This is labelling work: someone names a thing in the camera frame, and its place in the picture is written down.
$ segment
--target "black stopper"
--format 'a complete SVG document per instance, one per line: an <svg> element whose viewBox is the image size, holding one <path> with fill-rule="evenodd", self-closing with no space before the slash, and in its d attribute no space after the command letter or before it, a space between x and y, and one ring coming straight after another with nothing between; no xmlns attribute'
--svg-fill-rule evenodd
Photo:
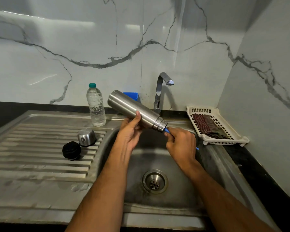
<svg viewBox="0 0 290 232"><path fill-rule="evenodd" d="M69 142L62 148L62 153L68 160L76 160L80 157L82 149L77 142Z"/></svg>

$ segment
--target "wall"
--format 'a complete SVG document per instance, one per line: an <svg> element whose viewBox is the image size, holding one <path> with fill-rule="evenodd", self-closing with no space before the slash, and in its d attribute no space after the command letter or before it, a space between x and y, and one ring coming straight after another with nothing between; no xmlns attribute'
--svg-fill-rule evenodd
<svg viewBox="0 0 290 232"><path fill-rule="evenodd" d="M216 106L255 0L0 0L0 101L87 105L138 92L153 107Z"/></svg>
<svg viewBox="0 0 290 232"><path fill-rule="evenodd" d="M218 108L290 196L290 0L258 0Z"/></svg>

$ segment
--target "teal bottle cap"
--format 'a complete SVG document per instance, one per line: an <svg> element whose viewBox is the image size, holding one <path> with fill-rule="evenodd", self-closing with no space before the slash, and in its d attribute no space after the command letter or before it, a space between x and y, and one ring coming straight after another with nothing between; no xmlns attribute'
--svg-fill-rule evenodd
<svg viewBox="0 0 290 232"><path fill-rule="evenodd" d="M89 83L89 88L96 88L97 85L95 83Z"/></svg>

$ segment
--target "clear plastic bottle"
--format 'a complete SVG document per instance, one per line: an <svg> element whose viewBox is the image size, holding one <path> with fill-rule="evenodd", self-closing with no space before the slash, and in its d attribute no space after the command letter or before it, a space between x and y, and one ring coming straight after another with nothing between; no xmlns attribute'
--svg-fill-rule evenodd
<svg viewBox="0 0 290 232"><path fill-rule="evenodd" d="M98 127L105 125L106 117L103 107L102 93L95 83L89 84L89 89L87 90L87 101L93 125Z"/></svg>

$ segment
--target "forearm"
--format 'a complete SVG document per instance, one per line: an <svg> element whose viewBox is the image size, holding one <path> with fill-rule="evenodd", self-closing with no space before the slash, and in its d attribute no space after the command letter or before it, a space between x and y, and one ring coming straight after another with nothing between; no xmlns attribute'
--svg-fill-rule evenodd
<svg viewBox="0 0 290 232"><path fill-rule="evenodd" d="M115 142L101 174L66 231L119 231L129 162L126 145Z"/></svg>
<svg viewBox="0 0 290 232"><path fill-rule="evenodd" d="M199 163L190 167L189 178L199 193L218 232L273 230L219 185Z"/></svg>

